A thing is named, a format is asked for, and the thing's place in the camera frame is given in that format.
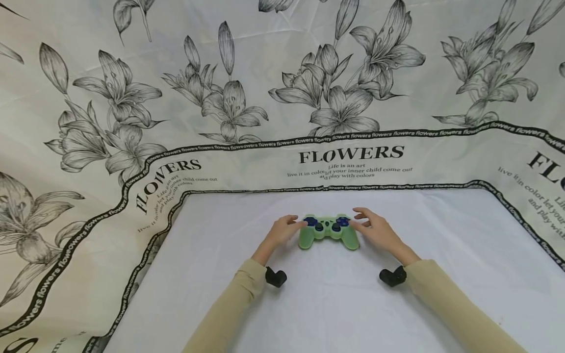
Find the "flower drawing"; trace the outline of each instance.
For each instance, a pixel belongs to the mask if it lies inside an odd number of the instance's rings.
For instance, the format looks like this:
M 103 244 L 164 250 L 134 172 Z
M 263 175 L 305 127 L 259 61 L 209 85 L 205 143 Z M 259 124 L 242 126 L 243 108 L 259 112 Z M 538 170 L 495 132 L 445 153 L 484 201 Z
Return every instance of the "flower drawing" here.
M 412 28 L 412 17 L 404 1 L 395 0 L 379 33 L 366 26 L 349 32 L 364 48 L 365 56 L 345 85 L 332 86 L 353 56 L 350 54 L 340 61 L 336 47 L 353 24 L 358 7 L 359 0 L 342 0 L 333 44 L 320 45 L 316 55 L 307 54 L 298 73 L 282 73 L 284 88 L 269 91 L 280 103 L 300 103 L 316 109 L 310 115 L 310 123 L 319 126 L 311 129 L 309 136 L 378 131 L 380 124 L 375 119 L 359 115 L 373 101 L 400 96 L 391 93 L 394 70 L 425 62 L 422 53 L 403 43 Z
M 294 0 L 259 0 L 259 11 L 260 12 L 271 12 L 275 10 L 276 12 L 285 11 L 292 5 Z
M 402 43 L 411 28 L 412 17 L 406 12 L 404 2 L 395 1 L 378 34 L 365 26 L 351 30 L 351 35 L 363 46 L 367 54 L 359 73 L 360 84 L 378 82 L 381 86 L 381 97 L 384 97 L 392 88 L 393 70 L 416 67 L 424 63 L 425 56 L 422 53 Z
M 129 117 L 137 118 L 143 125 L 151 124 L 151 113 L 141 104 L 148 99 L 162 96 L 159 89 L 132 82 L 133 76 L 129 66 L 116 60 L 105 51 L 98 52 L 98 59 L 104 73 L 104 80 L 96 77 L 82 77 L 73 82 L 74 86 L 101 94 L 112 109 L 118 122 L 123 122 Z
M 329 108 L 315 110 L 310 122 L 320 125 L 309 136 L 327 136 L 359 131 L 379 131 L 379 123 L 370 117 L 359 116 L 369 108 L 373 96 L 363 89 L 355 89 L 348 95 L 341 86 L 329 91 Z
M 238 128 L 252 128 L 268 121 L 265 109 L 246 106 L 244 88 L 238 80 L 232 79 L 235 63 L 235 46 L 227 22 L 218 31 L 221 61 L 228 74 L 228 82 L 222 88 L 214 84 L 216 66 L 205 65 L 201 70 L 200 55 L 193 40 L 187 36 L 184 51 L 188 65 L 177 76 L 165 73 L 163 80 L 175 91 L 201 108 L 201 115 L 220 125 L 219 133 L 200 133 L 210 140 L 233 145 L 235 143 L 258 142 L 261 139 L 252 134 L 239 134 Z
M 77 221 L 63 227 L 54 244 L 45 241 L 38 232 L 73 207 L 58 198 L 82 200 L 74 191 L 55 191 L 34 198 L 18 180 L 0 172 L 0 255 L 17 253 L 28 264 L 20 271 L 0 307 L 18 297 L 41 273 L 54 265 L 62 252 L 63 241 L 73 237 L 85 222 Z
M 489 102 L 516 102 L 519 87 L 525 89 L 529 101 L 536 97 L 538 85 L 516 77 L 534 52 L 535 44 L 526 39 L 547 24 L 565 6 L 565 1 L 543 0 L 522 40 L 505 49 L 509 36 L 521 24 L 510 20 L 515 6 L 516 0 L 505 0 L 497 22 L 466 42 L 457 37 L 449 37 L 451 43 L 441 42 L 445 58 L 463 82 L 456 94 L 467 92 L 472 103 L 466 114 L 434 116 L 439 122 L 474 128 L 499 120 L 495 111 L 487 109 Z
M 162 145 L 141 143 L 143 130 L 162 122 L 152 120 L 142 103 L 159 98 L 162 93 L 150 85 L 134 82 L 132 70 L 121 59 L 102 50 L 98 52 L 98 59 L 104 79 L 80 77 L 73 86 L 107 99 L 105 127 L 98 121 L 92 101 L 84 110 L 71 100 L 67 65 L 53 48 L 42 43 L 41 68 L 70 108 L 59 117 L 59 138 L 45 145 L 62 156 L 61 169 L 70 173 L 81 172 L 92 162 L 106 160 L 109 174 L 120 172 L 118 184 L 123 186 L 143 169 L 147 157 L 166 151 Z
M 119 150 L 106 160 L 108 173 L 120 172 L 120 186 L 141 172 L 147 157 L 167 149 L 156 143 L 140 143 L 142 130 L 131 125 L 121 125 L 116 133 L 108 133 L 112 144 Z

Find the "game controller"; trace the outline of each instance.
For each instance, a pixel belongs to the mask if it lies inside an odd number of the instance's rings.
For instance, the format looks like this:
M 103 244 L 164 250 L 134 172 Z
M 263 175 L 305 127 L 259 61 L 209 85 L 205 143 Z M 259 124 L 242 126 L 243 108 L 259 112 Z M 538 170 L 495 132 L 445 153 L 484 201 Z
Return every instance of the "game controller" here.
M 350 218 L 344 214 L 337 217 L 316 217 L 306 215 L 303 219 L 308 225 L 300 230 L 298 246 L 301 249 L 309 249 L 315 239 L 331 237 L 334 240 L 341 240 L 349 250 L 359 248 L 359 239 L 355 229 L 349 225 Z

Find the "lily illustration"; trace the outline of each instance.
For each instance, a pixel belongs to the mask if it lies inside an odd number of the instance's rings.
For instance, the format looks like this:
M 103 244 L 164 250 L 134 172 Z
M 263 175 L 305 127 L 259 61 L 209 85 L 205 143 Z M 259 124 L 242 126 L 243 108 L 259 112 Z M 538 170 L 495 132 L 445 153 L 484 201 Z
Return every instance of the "lily illustration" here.
M 329 91 L 330 108 L 312 112 L 310 122 L 320 125 L 309 136 L 329 136 L 339 133 L 379 131 L 379 123 L 365 116 L 359 116 L 373 101 L 371 93 L 355 89 L 346 95 L 341 86 Z
M 412 27 L 410 12 L 404 1 L 396 0 L 390 8 L 385 24 L 377 34 L 372 28 L 359 26 L 350 34 L 363 46 L 367 56 L 360 68 L 358 83 L 379 83 L 381 97 L 387 96 L 393 86 L 393 70 L 416 67 L 425 62 L 425 56 L 416 48 L 403 44 Z
M 259 0 L 259 11 L 260 12 L 271 12 L 275 10 L 276 12 L 287 10 L 294 0 Z
M 226 83 L 223 94 L 212 92 L 204 99 L 202 116 L 211 116 L 220 124 L 219 134 L 200 134 L 211 140 L 224 143 L 258 142 L 254 135 L 237 137 L 237 127 L 261 125 L 259 118 L 268 120 L 267 112 L 261 107 L 245 106 L 245 92 L 239 81 Z
M 319 108 L 325 75 L 321 61 L 322 49 L 320 46 L 316 55 L 308 53 L 302 59 L 298 73 L 283 72 L 282 83 L 286 87 L 273 88 L 269 95 L 280 103 L 302 103 Z
M 103 95 L 108 99 L 110 110 L 117 121 L 135 117 L 144 126 L 151 125 L 151 113 L 141 104 L 148 99 L 162 96 L 159 89 L 139 82 L 132 82 L 129 66 L 116 60 L 111 54 L 100 50 L 98 59 L 104 73 L 104 80 L 96 77 L 81 77 L 73 82 L 74 86 Z
M 0 307 L 18 297 L 41 273 L 55 264 L 62 252 L 63 240 L 74 236 L 85 222 L 72 222 L 46 242 L 37 231 L 57 219 L 72 204 L 55 198 L 82 200 L 74 191 L 55 191 L 34 198 L 18 180 L 0 172 L 0 255 L 16 252 L 28 264 L 18 274 Z
M 157 143 L 140 143 L 142 130 L 132 125 L 120 125 L 116 132 L 106 132 L 112 144 L 120 151 L 106 160 L 108 173 L 120 172 L 120 187 L 131 177 L 141 172 L 145 160 L 167 149 Z
M 62 155 L 61 169 L 78 173 L 86 165 L 96 160 L 106 159 L 110 156 L 99 128 L 91 117 L 80 107 L 69 103 L 71 108 L 77 111 L 80 119 L 71 111 L 64 111 L 59 117 L 60 139 L 46 142 L 45 145 L 53 152 Z M 94 114 L 92 104 L 89 104 L 89 112 Z

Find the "floral backdrop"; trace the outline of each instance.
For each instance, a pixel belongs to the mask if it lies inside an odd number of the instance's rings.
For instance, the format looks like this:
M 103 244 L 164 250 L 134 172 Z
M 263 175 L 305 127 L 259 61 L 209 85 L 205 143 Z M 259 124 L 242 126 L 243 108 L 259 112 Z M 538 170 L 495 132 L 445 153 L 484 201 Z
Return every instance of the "floral backdrop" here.
M 115 207 L 152 155 L 492 121 L 565 137 L 563 7 L 565 0 L 0 0 L 0 348 L 103 350 L 118 311 L 106 320 L 85 310 L 82 322 L 51 318 L 26 331 L 41 315 L 22 318 L 46 296 L 38 284 L 67 243 Z M 136 269 L 127 307 L 165 237 L 137 239 L 133 248 L 121 237 L 85 240 L 67 270 L 76 287 L 64 290 L 83 300 L 89 276 L 108 266 L 100 254 L 129 251 L 113 269 L 123 278 L 111 282 L 125 287 Z M 56 292 L 49 298 L 57 303 Z

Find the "lily petal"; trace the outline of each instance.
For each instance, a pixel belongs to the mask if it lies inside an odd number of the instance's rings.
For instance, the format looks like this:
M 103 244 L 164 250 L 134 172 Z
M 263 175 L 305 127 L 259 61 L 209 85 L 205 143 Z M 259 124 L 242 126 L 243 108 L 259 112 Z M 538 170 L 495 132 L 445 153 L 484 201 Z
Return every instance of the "lily petal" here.
M 324 68 L 324 71 L 329 75 L 333 75 L 336 71 L 338 61 L 339 59 L 333 45 L 324 45 L 321 50 L 321 65 Z
M 337 125 L 329 125 L 326 127 L 320 127 L 316 130 L 316 136 L 331 136 L 334 134 Z
M 137 148 L 136 156 L 147 158 L 154 154 L 162 153 L 165 151 L 167 151 L 167 149 L 164 146 L 159 145 L 157 143 L 144 143 L 142 145 L 139 145 L 139 147 Z
M 133 125 L 121 125 L 118 128 L 118 136 L 124 142 L 126 151 L 134 152 L 141 142 L 143 132 L 141 128 Z
M 265 109 L 261 108 L 261 107 L 249 107 L 246 110 L 244 110 L 243 114 L 252 114 L 257 118 L 263 118 L 267 121 L 269 121 L 269 117 L 267 116 L 267 112 L 265 111 Z
M 341 86 L 334 86 L 329 90 L 329 106 L 334 111 L 343 111 L 346 99 L 344 89 Z
M 63 163 L 73 169 L 83 169 L 89 163 L 102 160 L 105 156 L 100 156 L 92 151 L 73 151 L 63 156 Z
M 349 34 L 353 36 L 357 43 L 363 46 L 368 56 L 372 56 L 375 41 L 377 40 L 377 32 L 374 29 L 367 26 L 358 26 L 353 28 Z
M 132 107 L 132 111 L 130 113 L 131 116 L 139 118 L 139 120 L 145 125 L 146 127 L 151 124 L 151 113 L 147 110 L 143 105 L 136 104 Z
M 515 79 L 511 79 L 506 81 L 506 85 L 520 85 L 523 88 L 526 88 L 526 92 L 528 94 L 528 100 L 531 102 L 537 95 L 538 86 L 537 83 L 530 79 L 524 79 L 523 77 L 516 77 Z
M 391 68 L 397 69 L 399 67 L 416 67 L 424 64 L 425 55 L 417 51 L 416 48 L 406 44 L 399 44 L 391 49 L 386 55 L 388 59 L 386 62 Z
M 404 19 L 404 26 L 402 27 L 400 36 L 398 36 L 396 44 L 402 43 L 406 39 L 406 37 L 408 37 L 410 29 L 412 29 L 412 16 L 410 15 L 410 11 L 408 11 Z
M 127 103 L 116 104 L 113 100 L 109 100 L 112 107 L 112 113 L 117 121 L 122 122 L 130 116 L 132 106 Z
M 510 49 L 500 63 L 500 69 L 495 78 L 496 84 L 504 84 L 506 80 L 513 78 L 518 71 L 528 62 L 532 56 L 534 43 L 518 43 Z
M 188 91 L 194 94 L 198 100 L 198 106 L 202 106 L 202 101 L 204 100 L 204 86 L 202 85 L 202 80 L 200 76 L 194 75 L 188 80 Z
M 63 212 L 73 207 L 70 203 L 63 201 L 42 202 L 34 208 L 25 224 L 28 229 L 33 230 L 45 227 L 57 219 Z
M 469 108 L 465 116 L 467 125 L 472 127 L 477 125 L 477 123 L 483 118 L 483 111 L 486 108 L 486 103 L 486 100 L 479 99 L 471 106 L 471 108 Z
M 123 97 L 126 83 L 124 70 L 121 68 L 121 65 L 111 54 L 103 50 L 98 51 L 98 59 L 102 65 L 104 82 L 106 83 L 108 92 L 110 92 L 110 96 L 112 96 L 113 99 Z
M 2 301 L 0 302 L 0 307 L 6 305 L 9 301 L 18 297 L 37 276 L 53 266 L 59 259 L 58 254 L 57 256 L 53 256 L 51 260 L 46 264 L 27 264 L 18 274 L 18 276 L 8 289 L 8 292 L 6 292 L 4 299 L 2 299 Z
M 233 119 L 245 110 L 245 92 L 239 81 L 230 81 L 224 87 L 224 111 Z
M 312 112 L 310 115 L 310 122 L 318 124 L 323 127 L 336 126 L 338 124 L 339 116 L 333 109 L 322 108 Z
M 214 141 L 226 143 L 225 137 L 222 134 L 199 134 Z
M 442 124 L 452 124 L 460 127 L 468 127 L 467 119 L 464 115 L 434 116 Z
M 226 141 L 233 140 L 236 136 L 236 127 L 228 121 L 224 121 L 220 125 L 220 133 Z
M 377 64 L 371 64 L 371 57 L 366 56 L 361 72 L 359 73 L 358 83 L 365 84 L 371 82 L 376 79 L 380 73 L 381 67 Z
M 516 102 L 518 90 L 512 85 L 502 85 L 494 89 L 488 96 L 490 102 Z
M 106 159 L 106 170 L 109 174 L 122 171 L 133 166 L 136 158 L 126 151 L 119 151 L 112 157 Z
M 380 129 L 380 125 L 375 119 L 365 116 L 351 117 L 345 120 L 343 124 L 359 132 L 375 132 Z
M 141 172 L 141 165 L 139 163 L 134 163 L 131 167 L 124 169 L 119 176 L 118 183 L 123 186 L 132 177 L 138 175 Z
M 392 70 L 381 71 L 381 73 L 377 76 L 376 81 L 381 86 L 381 90 L 380 90 L 381 98 L 388 95 L 394 84 Z
M 106 83 L 96 77 L 81 77 L 76 79 L 72 85 L 91 92 L 102 94 L 106 99 L 112 98 L 110 92 L 106 88 Z
M 150 85 L 140 84 L 139 82 L 132 82 L 128 85 L 125 95 L 133 96 L 136 102 L 144 102 L 148 99 L 159 98 L 163 95 L 160 89 Z
M 341 112 L 341 119 L 348 120 L 364 112 L 373 102 L 371 93 L 363 90 L 354 90 L 345 101 L 345 108 Z
M 302 103 L 312 108 L 316 108 L 317 106 L 316 102 L 309 94 L 298 88 L 280 88 L 277 89 L 275 93 L 277 97 L 285 103 Z
M 378 35 L 378 38 L 382 40 L 382 44 L 380 45 L 380 48 L 374 48 L 373 56 L 378 55 L 379 53 L 388 53 L 389 50 L 392 49 L 402 34 L 405 22 L 406 5 L 404 5 L 404 1 L 396 0 L 390 8 L 389 13 L 386 16 L 385 24 Z
M 219 93 L 211 93 L 202 103 L 202 116 L 214 115 L 221 121 L 228 121 L 229 117 L 224 111 L 224 97 Z

